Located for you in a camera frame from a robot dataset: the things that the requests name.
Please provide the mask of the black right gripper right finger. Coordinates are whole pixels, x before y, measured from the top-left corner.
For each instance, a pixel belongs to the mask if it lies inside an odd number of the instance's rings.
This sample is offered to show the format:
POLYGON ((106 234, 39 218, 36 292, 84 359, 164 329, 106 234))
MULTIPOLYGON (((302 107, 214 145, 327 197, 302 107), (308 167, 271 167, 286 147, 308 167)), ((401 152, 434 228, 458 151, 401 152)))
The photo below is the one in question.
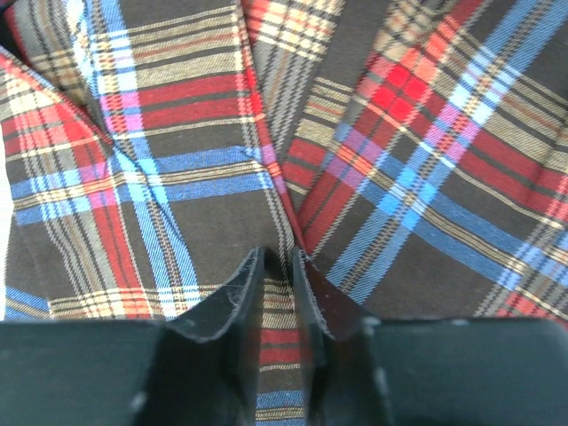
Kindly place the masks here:
POLYGON ((564 425, 567 330, 546 319, 381 319, 296 249, 309 425, 564 425))

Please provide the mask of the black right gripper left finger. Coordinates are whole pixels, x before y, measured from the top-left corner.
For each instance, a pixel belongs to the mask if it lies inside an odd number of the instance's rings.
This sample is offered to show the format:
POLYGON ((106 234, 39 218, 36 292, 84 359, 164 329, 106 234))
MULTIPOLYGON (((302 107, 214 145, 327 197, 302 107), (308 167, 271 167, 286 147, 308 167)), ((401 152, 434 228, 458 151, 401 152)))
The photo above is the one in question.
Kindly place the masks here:
POLYGON ((4 425, 251 425, 264 251, 175 319, 5 322, 4 425))

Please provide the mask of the red brown plaid shirt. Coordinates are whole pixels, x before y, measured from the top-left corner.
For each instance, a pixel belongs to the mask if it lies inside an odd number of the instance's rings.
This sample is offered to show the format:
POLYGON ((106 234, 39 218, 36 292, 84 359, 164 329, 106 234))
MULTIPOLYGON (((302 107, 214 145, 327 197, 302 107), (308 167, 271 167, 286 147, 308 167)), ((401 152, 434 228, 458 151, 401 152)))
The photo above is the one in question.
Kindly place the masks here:
POLYGON ((296 249, 381 319, 567 330, 564 1, 4 1, 1 134, 1 326, 173 320, 262 249, 251 425, 309 425, 296 249))

